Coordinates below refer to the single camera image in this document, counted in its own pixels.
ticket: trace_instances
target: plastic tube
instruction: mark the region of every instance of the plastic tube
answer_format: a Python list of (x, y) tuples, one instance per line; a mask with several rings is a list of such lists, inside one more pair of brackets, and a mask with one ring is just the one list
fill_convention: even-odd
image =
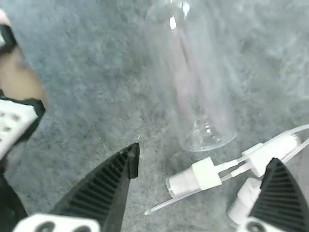
[(146, 216), (146, 215), (150, 215), (150, 214), (152, 214), (153, 212), (155, 212), (155, 211), (157, 211), (157, 210), (159, 210), (159, 209), (162, 209), (162, 208), (164, 208), (164, 207), (166, 207), (166, 206), (169, 206), (170, 204), (173, 204), (173, 203), (175, 203), (175, 202), (177, 202), (177, 201), (180, 201), (180, 200), (182, 200), (182, 199), (184, 199), (184, 198), (186, 198), (186, 197), (189, 197), (189, 196), (191, 196), (191, 195), (194, 195), (194, 194), (196, 194), (196, 193), (198, 193), (198, 192), (200, 192), (200, 190), (199, 191), (195, 191), (195, 192), (191, 192), (190, 194), (187, 194), (187, 195), (183, 195), (183, 196), (181, 196), (181, 197), (179, 197), (179, 198), (172, 198), (172, 199), (170, 199), (170, 200), (168, 200), (168, 201), (166, 201), (166, 202), (163, 202), (163, 203), (161, 203), (161, 204), (159, 204), (159, 205), (157, 205), (157, 206), (155, 206), (155, 207), (153, 207), (153, 208), (151, 208), (151, 209), (147, 209), (145, 212), (144, 212), (144, 215)]

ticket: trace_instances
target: white plastic part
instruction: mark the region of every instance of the white plastic part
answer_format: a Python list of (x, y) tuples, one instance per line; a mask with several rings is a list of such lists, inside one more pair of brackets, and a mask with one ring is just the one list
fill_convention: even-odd
[(80, 231), (100, 231), (98, 222), (92, 219), (35, 214), (21, 220), (13, 232), (73, 232), (78, 231), (79, 228)]
[(0, 100), (0, 159), (37, 118), (33, 106)]
[(283, 160), (301, 144), (295, 134), (282, 134), (264, 144), (257, 144), (242, 153), (252, 172), (261, 177), (272, 158)]
[(210, 157), (200, 160), (187, 170), (166, 179), (166, 185), (172, 198), (192, 195), (202, 190), (221, 185), (218, 170)]
[(233, 227), (245, 222), (261, 192), (261, 184), (257, 179), (248, 178), (238, 191), (237, 198), (227, 212)]

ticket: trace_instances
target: white spray nozzle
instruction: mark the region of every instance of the white spray nozzle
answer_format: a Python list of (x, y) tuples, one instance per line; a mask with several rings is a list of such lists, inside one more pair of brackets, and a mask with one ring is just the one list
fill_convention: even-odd
[(246, 157), (247, 164), (252, 172), (261, 177), (266, 171), (266, 167), (272, 158), (284, 160), (299, 145), (300, 139), (295, 134), (281, 134), (264, 144), (257, 144), (244, 151), (242, 155)]
[[(309, 124), (283, 132), (264, 144), (257, 144), (244, 151), (241, 158), (217, 166), (214, 166), (210, 157), (192, 164), (187, 170), (166, 179), (166, 185), (173, 199), (146, 210), (145, 215), (149, 215), (154, 211), (202, 190), (219, 186), (222, 182), (250, 169), (256, 176), (261, 177), (264, 175), (266, 167), (272, 158), (279, 158), (283, 162), (287, 162), (304, 147), (309, 145), (309, 138), (301, 144), (300, 139), (294, 134), (307, 129), (309, 129)], [(246, 161), (246, 163), (236, 170), (224, 177), (219, 177), (220, 172), (244, 161)]]

